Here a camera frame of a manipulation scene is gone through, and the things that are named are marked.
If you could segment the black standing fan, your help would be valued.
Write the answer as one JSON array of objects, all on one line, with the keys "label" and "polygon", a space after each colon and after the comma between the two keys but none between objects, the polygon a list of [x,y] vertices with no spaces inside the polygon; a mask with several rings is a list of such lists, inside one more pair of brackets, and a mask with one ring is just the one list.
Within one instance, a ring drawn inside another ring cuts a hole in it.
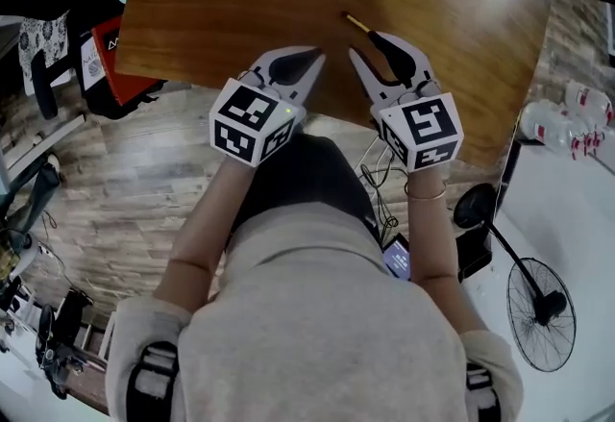
[{"label": "black standing fan", "polygon": [[506,312],[514,342],[532,368],[545,373],[559,370],[571,357],[577,335],[577,317],[568,288],[542,261],[520,257],[494,223],[497,191],[490,184],[467,190],[453,211],[463,234],[477,227],[489,230],[513,261],[506,282]]}]

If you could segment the black box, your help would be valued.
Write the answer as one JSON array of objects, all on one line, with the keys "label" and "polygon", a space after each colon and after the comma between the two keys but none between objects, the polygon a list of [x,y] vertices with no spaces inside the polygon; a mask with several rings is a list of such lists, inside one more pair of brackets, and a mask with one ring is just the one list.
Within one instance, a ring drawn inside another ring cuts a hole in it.
[{"label": "black box", "polygon": [[489,230],[484,227],[465,232],[455,239],[458,254],[458,281],[462,283],[492,261]]}]

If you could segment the person's beige shirt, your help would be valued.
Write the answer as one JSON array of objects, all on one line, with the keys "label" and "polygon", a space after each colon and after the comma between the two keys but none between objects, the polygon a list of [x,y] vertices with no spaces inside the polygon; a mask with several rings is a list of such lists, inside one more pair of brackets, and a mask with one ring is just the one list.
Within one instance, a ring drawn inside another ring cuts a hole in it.
[{"label": "person's beige shirt", "polygon": [[242,224],[194,313],[122,301],[106,391],[119,422],[515,422],[523,404],[504,339],[458,334],[357,219],[320,203]]}]

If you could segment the yellow pencil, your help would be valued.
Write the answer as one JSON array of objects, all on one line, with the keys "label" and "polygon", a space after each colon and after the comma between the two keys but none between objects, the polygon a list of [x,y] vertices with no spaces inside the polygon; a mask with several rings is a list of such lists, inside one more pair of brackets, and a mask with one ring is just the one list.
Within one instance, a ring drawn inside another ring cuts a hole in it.
[{"label": "yellow pencil", "polygon": [[367,27],[363,22],[361,22],[360,20],[358,20],[355,16],[353,16],[352,14],[350,14],[349,12],[342,12],[341,16],[349,21],[350,23],[352,23],[356,28],[358,28],[359,30],[361,30],[363,33],[365,33],[366,35],[369,35],[372,30]]}]

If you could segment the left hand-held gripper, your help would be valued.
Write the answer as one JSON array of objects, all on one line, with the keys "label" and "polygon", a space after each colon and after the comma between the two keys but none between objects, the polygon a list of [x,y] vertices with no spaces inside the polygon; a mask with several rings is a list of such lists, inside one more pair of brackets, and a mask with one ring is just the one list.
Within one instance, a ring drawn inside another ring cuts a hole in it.
[{"label": "left hand-held gripper", "polygon": [[326,58],[318,47],[287,46],[228,80],[209,112],[211,147],[251,167],[269,159],[304,119]]}]

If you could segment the pack of water bottles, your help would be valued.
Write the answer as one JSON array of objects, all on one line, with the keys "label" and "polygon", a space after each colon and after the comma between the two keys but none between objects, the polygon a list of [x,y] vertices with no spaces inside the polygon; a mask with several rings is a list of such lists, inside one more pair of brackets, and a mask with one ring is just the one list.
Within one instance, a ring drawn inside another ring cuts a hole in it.
[{"label": "pack of water bottles", "polygon": [[525,138],[578,160],[598,155],[614,119],[615,105],[606,93],[571,80],[561,103],[529,102],[521,111],[518,129]]}]

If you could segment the red box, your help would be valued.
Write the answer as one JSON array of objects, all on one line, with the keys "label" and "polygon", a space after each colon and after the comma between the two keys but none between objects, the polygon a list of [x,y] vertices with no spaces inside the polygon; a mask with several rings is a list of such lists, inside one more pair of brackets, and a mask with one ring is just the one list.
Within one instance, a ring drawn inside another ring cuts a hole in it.
[{"label": "red box", "polygon": [[119,43],[121,19],[121,15],[111,18],[94,27],[91,32],[111,88],[111,93],[118,105],[125,106],[160,80],[126,75],[116,69],[116,52]]}]

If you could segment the floral seat cushion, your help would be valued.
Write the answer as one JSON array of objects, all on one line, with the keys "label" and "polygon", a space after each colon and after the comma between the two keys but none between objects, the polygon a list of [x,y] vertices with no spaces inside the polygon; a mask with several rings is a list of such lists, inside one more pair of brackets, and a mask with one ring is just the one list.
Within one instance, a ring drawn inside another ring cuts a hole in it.
[{"label": "floral seat cushion", "polygon": [[18,37],[18,58],[27,96],[35,94],[31,63],[36,53],[39,51],[44,53],[46,67],[50,67],[67,55],[66,18],[67,12],[50,21],[32,18],[25,18],[22,21]]}]

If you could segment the smartphone with lit screen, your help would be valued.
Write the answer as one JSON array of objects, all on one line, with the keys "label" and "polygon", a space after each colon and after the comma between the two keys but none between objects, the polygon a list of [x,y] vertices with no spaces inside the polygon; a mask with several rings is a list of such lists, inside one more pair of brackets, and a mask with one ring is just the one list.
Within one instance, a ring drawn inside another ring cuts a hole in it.
[{"label": "smartphone with lit screen", "polygon": [[384,264],[392,276],[405,282],[410,281],[408,241],[401,233],[397,233],[384,245],[382,256]]}]

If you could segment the white floor mat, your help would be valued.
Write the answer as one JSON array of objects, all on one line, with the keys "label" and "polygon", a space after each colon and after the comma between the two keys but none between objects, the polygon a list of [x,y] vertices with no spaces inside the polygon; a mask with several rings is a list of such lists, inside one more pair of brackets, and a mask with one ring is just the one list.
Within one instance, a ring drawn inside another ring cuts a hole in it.
[{"label": "white floor mat", "polygon": [[577,317],[561,369],[539,372],[512,351],[525,389],[518,421],[600,419],[615,408],[615,176],[591,158],[523,146],[495,224],[520,257],[558,274]]}]

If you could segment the person's left forearm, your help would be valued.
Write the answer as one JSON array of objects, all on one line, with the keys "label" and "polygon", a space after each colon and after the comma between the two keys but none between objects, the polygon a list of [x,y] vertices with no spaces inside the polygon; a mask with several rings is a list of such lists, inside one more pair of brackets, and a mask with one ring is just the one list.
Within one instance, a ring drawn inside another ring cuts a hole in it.
[{"label": "person's left forearm", "polygon": [[180,229],[154,297],[194,313],[209,289],[256,170],[226,158]]}]

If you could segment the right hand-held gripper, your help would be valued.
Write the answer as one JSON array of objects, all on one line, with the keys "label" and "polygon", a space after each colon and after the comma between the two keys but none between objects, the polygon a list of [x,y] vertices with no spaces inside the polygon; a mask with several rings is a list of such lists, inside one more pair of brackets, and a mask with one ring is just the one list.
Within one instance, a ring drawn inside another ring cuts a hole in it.
[{"label": "right hand-held gripper", "polygon": [[385,56],[402,84],[420,84],[392,100],[393,85],[355,47],[350,62],[372,102],[379,135],[409,172],[445,164],[456,158],[464,133],[453,95],[442,92],[431,78],[431,66],[421,50],[399,37],[370,31],[368,37]]}]

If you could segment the white paper card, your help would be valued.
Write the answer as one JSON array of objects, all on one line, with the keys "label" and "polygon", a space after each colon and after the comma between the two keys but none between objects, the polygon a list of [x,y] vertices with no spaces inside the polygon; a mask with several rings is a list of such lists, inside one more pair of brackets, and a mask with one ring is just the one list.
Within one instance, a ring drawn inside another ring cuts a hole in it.
[{"label": "white paper card", "polygon": [[94,87],[106,77],[105,68],[93,37],[89,37],[81,45],[81,68],[84,91]]}]

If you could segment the wooden table with black legs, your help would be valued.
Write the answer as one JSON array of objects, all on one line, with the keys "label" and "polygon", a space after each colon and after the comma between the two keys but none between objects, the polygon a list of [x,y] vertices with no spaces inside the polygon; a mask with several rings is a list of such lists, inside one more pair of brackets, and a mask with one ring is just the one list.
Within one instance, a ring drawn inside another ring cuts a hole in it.
[{"label": "wooden table with black legs", "polygon": [[507,146],[529,91],[550,13],[548,0],[127,0],[116,67],[124,74],[221,87],[263,52],[322,48],[327,62],[307,106],[362,126],[369,101],[349,58],[384,58],[350,23],[424,51],[455,98],[460,157],[489,167]]}]

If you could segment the person's right forearm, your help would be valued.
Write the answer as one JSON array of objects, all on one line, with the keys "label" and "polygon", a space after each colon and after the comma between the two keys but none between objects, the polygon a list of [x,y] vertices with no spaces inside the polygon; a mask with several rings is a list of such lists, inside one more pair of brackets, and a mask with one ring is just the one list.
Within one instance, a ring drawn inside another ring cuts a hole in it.
[{"label": "person's right forearm", "polygon": [[486,328],[458,281],[458,254],[438,168],[407,176],[410,278],[460,335]]}]

